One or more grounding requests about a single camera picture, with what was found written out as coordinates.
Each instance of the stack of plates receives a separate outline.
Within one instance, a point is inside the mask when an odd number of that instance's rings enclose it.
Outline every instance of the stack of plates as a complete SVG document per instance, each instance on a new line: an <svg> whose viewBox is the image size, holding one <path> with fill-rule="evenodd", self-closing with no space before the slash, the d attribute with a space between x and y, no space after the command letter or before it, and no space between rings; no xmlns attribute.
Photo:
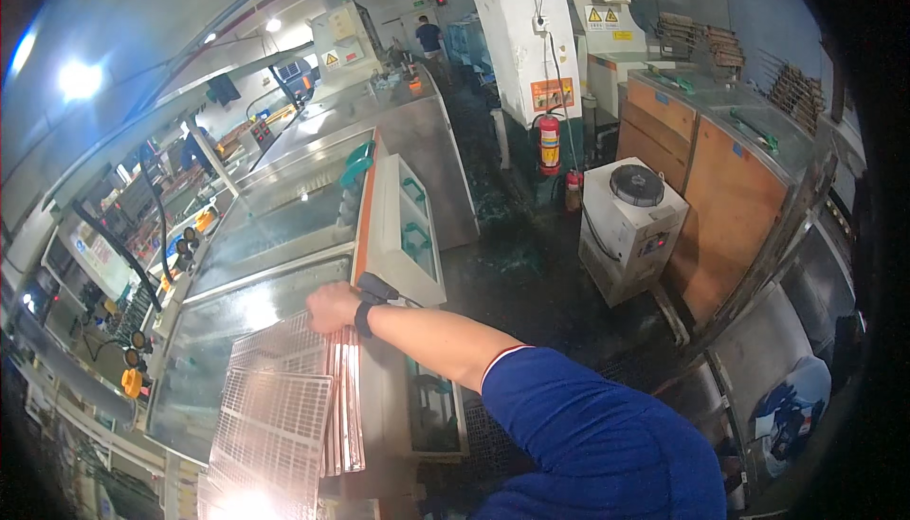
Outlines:
<svg viewBox="0 0 910 520"><path fill-rule="evenodd" d="M357 332L328 339L303 311L236 341L199 516L316 518L319 479L364 468Z"/></svg>

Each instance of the wet floor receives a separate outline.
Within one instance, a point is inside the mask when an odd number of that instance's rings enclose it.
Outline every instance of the wet floor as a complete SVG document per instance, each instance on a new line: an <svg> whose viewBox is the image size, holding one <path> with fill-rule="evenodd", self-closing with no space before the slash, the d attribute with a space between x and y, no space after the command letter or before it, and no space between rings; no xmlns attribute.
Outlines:
<svg viewBox="0 0 910 520"><path fill-rule="evenodd" d="M581 215L560 202L532 208L498 168L489 109L461 88L445 97L481 226L480 241L441 253L443 306L553 348L598 372L617 357L673 348L673 334L650 294L609 309L578 259ZM650 389L660 377L608 376Z"/></svg>

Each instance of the fire extinguisher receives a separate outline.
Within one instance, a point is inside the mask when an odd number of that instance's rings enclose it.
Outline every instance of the fire extinguisher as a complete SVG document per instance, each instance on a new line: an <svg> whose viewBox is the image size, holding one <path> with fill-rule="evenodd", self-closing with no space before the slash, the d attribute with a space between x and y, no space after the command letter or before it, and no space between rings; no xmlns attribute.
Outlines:
<svg viewBox="0 0 910 520"><path fill-rule="evenodd" d="M582 207L584 175L572 169L566 173L566 210L578 211Z"/></svg>
<svg viewBox="0 0 910 520"><path fill-rule="evenodd" d="M560 171L560 120L549 113L538 116L540 129L540 173L546 176Z"/></svg>

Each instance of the wooden board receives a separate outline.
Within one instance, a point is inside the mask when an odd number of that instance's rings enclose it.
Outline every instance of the wooden board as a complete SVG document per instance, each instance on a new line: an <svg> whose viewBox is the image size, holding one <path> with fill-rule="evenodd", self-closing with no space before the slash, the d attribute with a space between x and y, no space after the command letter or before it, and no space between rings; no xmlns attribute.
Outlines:
<svg viewBox="0 0 910 520"><path fill-rule="evenodd" d="M644 109L667 127L676 131L684 139L691 139L695 128L695 109L679 102L673 96L656 91L643 82L629 77L629 101Z"/></svg>
<svg viewBox="0 0 910 520"><path fill-rule="evenodd" d="M675 191L682 192L685 181L685 161L675 157L656 140L624 119L620 125L620 141L616 148L616 160L621 161L629 157L638 157L654 173L664 173L667 184Z"/></svg>
<svg viewBox="0 0 910 520"><path fill-rule="evenodd" d="M774 227L787 187L747 148L699 122L685 199L689 214L667 279L689 306L696 329L730 296Z"/></svg>
<svg viewBox="0 0 910 520"><path fill-rule="evenodd" d="M688 166L691 138L682 137L673 129L667 127L657 118L649 115L647 111L638 107L629 100L622 101L622 120L629 121L631 125L651 137L664 147L674 157Z"/></svg>

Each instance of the worker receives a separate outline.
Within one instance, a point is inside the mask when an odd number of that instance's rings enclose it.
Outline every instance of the worker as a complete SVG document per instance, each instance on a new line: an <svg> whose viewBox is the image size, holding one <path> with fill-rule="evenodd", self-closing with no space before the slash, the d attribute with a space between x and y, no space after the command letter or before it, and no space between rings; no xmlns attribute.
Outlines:
<svg viewBox="0 0 910 520"><path fill-rule="evenodd" d="M199 132L202 133L202 136L205 137L205 142L209 145L212 144L212 136L209 135L209 132L204 128L200 127ZM187 133L187 142L183 146L183 150L180 151L180 166L184 171L189 171L193 168L193 157L196 157L196 160L199 162L199 166L202 167L202 170L205 171L209 176L215 175L215 167L212 166L209 157L206 156L206 153L199 148L199 143L196 141L196 137L193 137L193 133Z"/></svg>
<svg viewBox="0 0 910 520"><path fill-rule="evenodd" d="M442 40L442 30L435 24L430 24L426 15L420 15L418 22L420 26L417 27L414 34L423 48L423 57L427 59L429 65L438 67L446 82L452 85L452 79L449 75L449 64L446 62L446 55L442 51L442 45L439 43Z"/></svg>
<svg viewBox="0 0 910 520"><path fill-rule="evenodd" d="M726 518L711 445L650 395L453 312L371 305L347 283L320 287L307 307L315 332L353 325L479 392L534 459L473 518Z"/></svg>

